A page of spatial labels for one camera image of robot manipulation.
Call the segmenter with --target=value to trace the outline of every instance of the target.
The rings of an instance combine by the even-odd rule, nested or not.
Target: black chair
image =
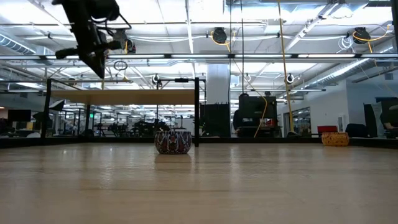
[[[369,138],[368,129],[363,124],[348,124],[346,132],[350,138]]]

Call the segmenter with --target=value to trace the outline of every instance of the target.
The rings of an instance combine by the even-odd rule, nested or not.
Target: ceiling duct
[[[377,54],[388,54],[395,53],[395,38],[385,41],[375,47],[374,53]],[[317,75],[315,78],[309,80],[306,85],[300,85],[298,88],[313,88],[318,85],[329,85],[331,83],[337,83],[340,80],[344,80],[352,75],[355,75],[362,70],[373,68],[375,66],[374,60],[371,58],[358,59],[351,63],[342,63],[333,68]]]
[[[0,46],[13,50],[23,55],[53,55],[54,52],[43,46],[32,45],[20,38],[7,34],[4,30],[0,29]],[[50,60],[34,60],[36,63],[45,65],[53,64]]]

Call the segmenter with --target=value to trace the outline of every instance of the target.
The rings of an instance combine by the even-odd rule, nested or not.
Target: decorative basket
[[[324,146],[348,146],[348,133],[323,133],[322,143]]]
[[[160,154],[186,154],[192,146],[189,131],[158,131],[155,146]]]

